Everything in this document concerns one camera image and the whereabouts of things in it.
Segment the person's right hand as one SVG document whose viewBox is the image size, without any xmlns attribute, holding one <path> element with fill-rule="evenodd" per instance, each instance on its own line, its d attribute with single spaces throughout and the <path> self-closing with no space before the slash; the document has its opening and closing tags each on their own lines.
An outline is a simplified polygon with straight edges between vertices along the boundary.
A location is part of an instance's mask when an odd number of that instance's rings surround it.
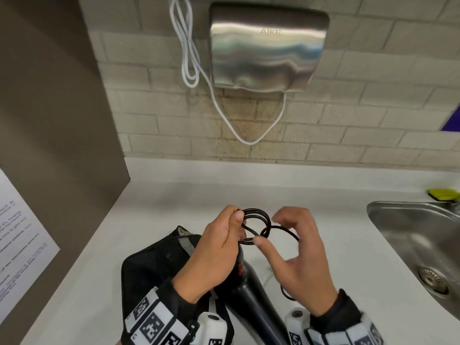
<svg viewBox="0 0 460 345">
<path fill-rule="evenodd" d="M 293 281 L 281 286 L 313 316 L 324 315 L 335 303 L 338 292 L 313 216 L 306 208 L 282 207 L 273 215 L 273 221 L 286 229 L 295 229 L 299 237 L 298 255 L 288 260 Z"/>
</svg>

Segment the person's left hand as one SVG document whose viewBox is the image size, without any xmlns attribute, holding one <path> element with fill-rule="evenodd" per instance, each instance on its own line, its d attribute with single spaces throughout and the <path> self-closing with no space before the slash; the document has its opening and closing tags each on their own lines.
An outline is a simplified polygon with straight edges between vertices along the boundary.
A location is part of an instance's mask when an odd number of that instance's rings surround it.
<svg viewBox="0 0 460 345">
<path fill-rule="evenodd" d="M 244 212 L 228 205 L 206 226 L 193 254 L 172 279 L 175 290 L 187 302 L 197 303 L 230 274 L 226 270 L 226 239 L 229 220 L 234 213 Z"/>
</svg>

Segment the black hair dryer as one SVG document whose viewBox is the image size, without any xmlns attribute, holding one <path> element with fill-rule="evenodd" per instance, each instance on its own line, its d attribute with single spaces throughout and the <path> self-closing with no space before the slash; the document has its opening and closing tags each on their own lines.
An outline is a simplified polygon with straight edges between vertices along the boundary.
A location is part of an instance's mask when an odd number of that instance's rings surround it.
<svg viewBox="0 0 460 345">
<path fill-rule="evenodd" d="M 244 260 L 241 244 L 238 244 L 233 269 L 215 291 L 249 325 L 264 345 L 290 345 L 287 327 L 255 270 Z"/>
</svg>

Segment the person's right forearm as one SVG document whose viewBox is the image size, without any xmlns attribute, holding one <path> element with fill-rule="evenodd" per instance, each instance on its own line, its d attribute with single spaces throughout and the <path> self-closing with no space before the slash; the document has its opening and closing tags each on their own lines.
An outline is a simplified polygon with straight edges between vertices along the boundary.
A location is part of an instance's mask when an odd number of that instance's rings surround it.
<svg viewBox="0 0 460 345">
<path fill-rule="evenodd" d="M 310 327 L 322 335 L 345 331 L 360 322 L 362 313 L 350 296 L 340 289 L 335 303 L 324 315 L 310 316 Z"/>
</svg>

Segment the person's left forearm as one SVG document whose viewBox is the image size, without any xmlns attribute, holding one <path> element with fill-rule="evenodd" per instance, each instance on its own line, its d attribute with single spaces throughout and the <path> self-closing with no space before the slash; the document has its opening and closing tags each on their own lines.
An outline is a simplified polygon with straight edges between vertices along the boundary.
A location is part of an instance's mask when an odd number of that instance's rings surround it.
<svg viewBox="0 0 460 345">
<path fill-rule="evenodd" d="M 185 299 L 183 299 L 178 294 L 178 292 L 175 290 L 175 288 L 173 286 L 173 283 L 171 282 L 170 279 L 166 280 L 160 287 L 157 287 L 157 288 L 158 288 L 158 290 L 156 291 L 156 293 L 157 293 L 160 301 L 163 302 L 165 304 L 165 306 L 173 313 L 173 315 L 176 316 L 177 319 L 182 324 L 184 324 L 187 327 L 187 329 L 189 330 L 188 341 L 184 345 L 191 345 L 191 343 L 195 339 L 195 335 L 196 335 L 196 333 L 198 331 L 198 327 L 199 327 L 199 323 L 198 323 L 197 319 L 193 318 L 194 313 L 196 311 L 196 305 L 192 304 L 192 303 L 189 303 Z M 142 298 L 137 298 L 136 299 L 136 302 L 134 303 L 134 308 L 141 301 Z"/>
</svg>

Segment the black zip pouch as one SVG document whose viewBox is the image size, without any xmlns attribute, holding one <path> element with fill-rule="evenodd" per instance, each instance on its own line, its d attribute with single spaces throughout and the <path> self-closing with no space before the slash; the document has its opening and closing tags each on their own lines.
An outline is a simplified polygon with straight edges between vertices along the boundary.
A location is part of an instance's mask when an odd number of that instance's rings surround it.
<svg viewBox="0 0 460 345">
<path fill-rule="evenodd" d="M 154 286 L 160 287 L 176 276 L 193 254 L 201 235 L 193 234 L 182 226 L 158 242 L 127 257 L 121 267 L 122 315 L 127 316 L 137 298 L 142 298 Z M 227 322 L 224 345 L 233 345 L 234 327 L 225 303 L 213 292 L 204 294 L 196 305 L 193 318 L 203 312 L 218 314 Z"/>
</svg>

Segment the marker-printed wrist band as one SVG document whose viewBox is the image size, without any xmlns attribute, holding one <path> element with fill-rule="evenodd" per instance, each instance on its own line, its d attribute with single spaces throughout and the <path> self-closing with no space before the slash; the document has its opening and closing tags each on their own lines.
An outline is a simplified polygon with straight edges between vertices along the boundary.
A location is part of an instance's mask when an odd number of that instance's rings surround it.
<svg viewBox="0 0 460 345">
<path fill-rule="evenodd" d="M 358 324 L 345 331 L 322 335 L 313 328 L 305 329 L 310 345 L 386 345 L 376 325 L 366 313 Z"/>
<path fill-rule="evenodd" d="M 189 330 L 151 289 L 124 319 L 121 345 L 184 345 Z"/>
</svg>

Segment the stainless steel sink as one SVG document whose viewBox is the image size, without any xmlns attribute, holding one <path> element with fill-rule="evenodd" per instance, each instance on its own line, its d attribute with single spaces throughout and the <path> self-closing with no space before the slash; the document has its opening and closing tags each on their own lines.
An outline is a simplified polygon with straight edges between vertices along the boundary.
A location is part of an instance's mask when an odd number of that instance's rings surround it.
<svg viewBox="0 0 460 345">
<path fill-rule="evenodd" d="M 445 277 L 450 293 L 428 293 L 460 320 L 460 204 L 375 201 L 367 205 L 371 222 L 421 283 L 418 267 Z"/>
</svg>

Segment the metal sink drain strainer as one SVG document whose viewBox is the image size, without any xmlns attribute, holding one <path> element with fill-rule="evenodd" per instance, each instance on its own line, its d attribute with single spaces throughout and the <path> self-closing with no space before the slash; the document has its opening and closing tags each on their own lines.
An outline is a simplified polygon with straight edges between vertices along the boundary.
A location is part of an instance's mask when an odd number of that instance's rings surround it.
<svg viewBox="0 0 460 345">
<path fill-rule="evenodd" d="M 438 271 L 429 267 L 418 267 L 417 273 L 421 283 L 432 294 L 447 296 L 450 293 L 445 277 Z"/>
</svg>

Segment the yellow-green sponge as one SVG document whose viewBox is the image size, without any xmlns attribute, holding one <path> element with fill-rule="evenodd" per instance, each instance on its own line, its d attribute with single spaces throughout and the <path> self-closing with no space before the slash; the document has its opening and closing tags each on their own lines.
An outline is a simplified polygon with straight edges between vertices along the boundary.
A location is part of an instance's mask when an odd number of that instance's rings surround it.
<svg viewBox="0 0 460 345">
<path fill-rule="evenodd" d="M 452 189 L 430 189 L 427 194 L 438 202 L 460 202 L 460 192 Z"/>
</svg>

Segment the stainless steel hand dryer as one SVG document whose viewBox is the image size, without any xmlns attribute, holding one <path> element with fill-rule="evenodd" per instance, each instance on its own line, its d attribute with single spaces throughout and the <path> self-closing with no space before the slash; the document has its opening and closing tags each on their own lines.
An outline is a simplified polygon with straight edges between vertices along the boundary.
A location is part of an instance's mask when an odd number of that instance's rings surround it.
<svg viewBox="0 0 460 345">
<path fill-rule="evenodd" d="M 324 11 L 213 2 L 209 7 L 210 81 L 257 93 L 305 91 L 330 26 Z"/>
</svg>

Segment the white paper notice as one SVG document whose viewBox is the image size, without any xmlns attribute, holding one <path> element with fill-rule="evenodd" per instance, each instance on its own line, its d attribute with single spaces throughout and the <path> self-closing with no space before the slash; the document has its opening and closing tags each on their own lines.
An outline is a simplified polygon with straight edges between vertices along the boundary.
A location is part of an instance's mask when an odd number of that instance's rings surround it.
<svg viewBox="0 0 460 345">
<path fill-rule="evenodd" d="M 0 169 L 0 324 L 59 251 Z"/>
</svg>

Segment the brown side panel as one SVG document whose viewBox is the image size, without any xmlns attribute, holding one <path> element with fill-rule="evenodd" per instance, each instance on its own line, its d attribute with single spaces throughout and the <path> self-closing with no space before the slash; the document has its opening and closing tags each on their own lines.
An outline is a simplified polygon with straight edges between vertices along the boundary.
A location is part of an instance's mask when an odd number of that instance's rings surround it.
<svg viewBox="0 0 460 345">
<path fill-rule="evenodd" d="M 37 317 L 130 181 L 78 0 L 0 0 L 0 169 L 60 248 Z"/>
</svg>

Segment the purple wall sign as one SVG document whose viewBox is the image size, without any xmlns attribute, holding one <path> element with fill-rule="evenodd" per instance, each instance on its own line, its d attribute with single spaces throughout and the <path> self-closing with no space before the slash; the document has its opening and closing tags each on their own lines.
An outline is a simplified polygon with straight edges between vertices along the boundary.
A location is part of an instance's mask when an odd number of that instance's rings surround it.
<svg viewBox="0 0 460 345">
<path fill-rule="evenodd" d="M 443 132 L 460 132 L 460 104 L 441 128 Z"/>
</svg>

